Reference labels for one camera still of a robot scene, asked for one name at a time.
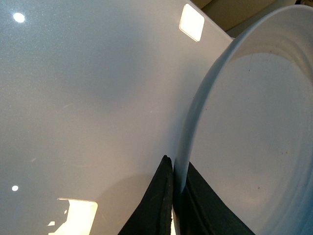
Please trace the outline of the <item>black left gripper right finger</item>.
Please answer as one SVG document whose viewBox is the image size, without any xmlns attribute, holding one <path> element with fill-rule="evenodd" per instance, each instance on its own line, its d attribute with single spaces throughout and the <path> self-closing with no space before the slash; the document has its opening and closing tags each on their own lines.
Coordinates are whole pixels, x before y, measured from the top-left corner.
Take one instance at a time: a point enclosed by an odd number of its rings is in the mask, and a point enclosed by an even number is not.
<svg viewBox="0 0 313 235">
<path fill-rule="evenodd" d="M 182 193 L 174 194 L 176 228 L 180 235 L 252 235 L 196 168 L 189 164 Z"/>
</svg>

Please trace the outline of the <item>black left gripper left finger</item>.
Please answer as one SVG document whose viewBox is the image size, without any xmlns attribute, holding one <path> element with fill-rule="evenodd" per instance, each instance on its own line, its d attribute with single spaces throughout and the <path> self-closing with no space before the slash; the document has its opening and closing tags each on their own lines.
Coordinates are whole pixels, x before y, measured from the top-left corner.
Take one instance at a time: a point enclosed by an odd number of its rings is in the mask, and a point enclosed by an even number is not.
<svg viewBox="0 0 313 235">
<path fill-rule="evenodd" d="M 127 220 L 120 235 L 169 235 L 172 224 L 173 168 L 166 155 L 139 205 Z"/>
</svg>

